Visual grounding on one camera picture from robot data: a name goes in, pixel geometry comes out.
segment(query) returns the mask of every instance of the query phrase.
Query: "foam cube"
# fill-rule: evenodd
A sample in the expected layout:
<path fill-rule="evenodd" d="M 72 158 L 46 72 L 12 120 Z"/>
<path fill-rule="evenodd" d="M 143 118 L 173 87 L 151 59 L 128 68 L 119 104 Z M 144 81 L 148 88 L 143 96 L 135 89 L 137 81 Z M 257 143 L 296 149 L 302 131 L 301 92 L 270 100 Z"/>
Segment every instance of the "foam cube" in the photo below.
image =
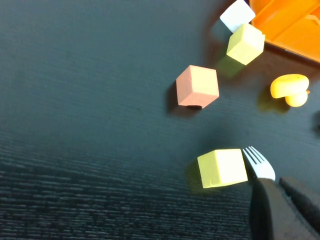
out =
<path fill-rule="evenodd" d="M 226 54 L 243 65 L 247 65 L 263 51 L 265 35 L 254 26 L 243 24 L 229 39 Z"/>
<path fill-rule="evenodd" d="M 214 188 L 248 180 L 240 149 L 219 149 L 197 158 L 203 188 Z"/>
<path fill-rule="evenodd" d="M 188 66 L 176 79 L 176 93 L 181 106 L 208 106 L 219 97 L 216 70 Z"/>
<path fill-rule="evenodd" d="M 250 23 L 255 16 L 254 11 L 252 11 L 244 0 L 237 0 L 225 10 L 220 16 L 220 20 L 234 33 L 243 24 Z"/>

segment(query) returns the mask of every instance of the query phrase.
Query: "orange container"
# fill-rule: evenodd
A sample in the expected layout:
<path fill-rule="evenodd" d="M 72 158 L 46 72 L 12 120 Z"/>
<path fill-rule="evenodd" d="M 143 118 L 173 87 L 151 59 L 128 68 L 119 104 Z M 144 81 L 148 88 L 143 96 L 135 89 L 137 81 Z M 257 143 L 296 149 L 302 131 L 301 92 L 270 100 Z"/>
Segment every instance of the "orange container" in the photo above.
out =
<path fill-rule="evenodd" d="M 250 0 L 265 41 L 320 63 L 320 0 Z"/>

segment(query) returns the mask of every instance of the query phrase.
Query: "white foam block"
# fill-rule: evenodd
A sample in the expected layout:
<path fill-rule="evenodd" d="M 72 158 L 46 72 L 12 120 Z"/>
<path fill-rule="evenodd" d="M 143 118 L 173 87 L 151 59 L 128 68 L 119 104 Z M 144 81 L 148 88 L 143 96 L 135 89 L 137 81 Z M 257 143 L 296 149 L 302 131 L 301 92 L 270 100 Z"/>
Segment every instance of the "white foam block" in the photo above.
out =
<path fill-rule="evenodd" d="M 236 0 L 225 10 L 220 19 L 234 33 L 242 24 L 248 24 L 255 16 L 254 11 L 244 0 Z"/>

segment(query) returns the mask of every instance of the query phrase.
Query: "plastic fork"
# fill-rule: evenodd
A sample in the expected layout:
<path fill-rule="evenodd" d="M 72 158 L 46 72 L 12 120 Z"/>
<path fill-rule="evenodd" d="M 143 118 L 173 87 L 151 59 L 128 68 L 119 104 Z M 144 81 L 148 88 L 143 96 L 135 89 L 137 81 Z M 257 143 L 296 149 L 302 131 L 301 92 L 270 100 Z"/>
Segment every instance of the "plastic fork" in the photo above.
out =
<path fill-rule="evenodd" d="M 242 149 L 257 178 L 276 180 L 276 174 L 268 160 L 253 146 Z"/>

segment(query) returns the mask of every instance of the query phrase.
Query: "pink foam block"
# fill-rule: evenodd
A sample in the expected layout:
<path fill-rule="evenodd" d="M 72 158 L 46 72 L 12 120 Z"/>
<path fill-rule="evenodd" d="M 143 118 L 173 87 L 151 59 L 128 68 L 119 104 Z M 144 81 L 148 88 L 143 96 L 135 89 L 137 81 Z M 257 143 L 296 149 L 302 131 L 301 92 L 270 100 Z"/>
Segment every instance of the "pink foam block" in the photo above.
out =
<path fill-rule="evenodd" d="M 178 104 L 205 108 L 219 97 L 217 72 L 190 65 L 176 79 Z"/>

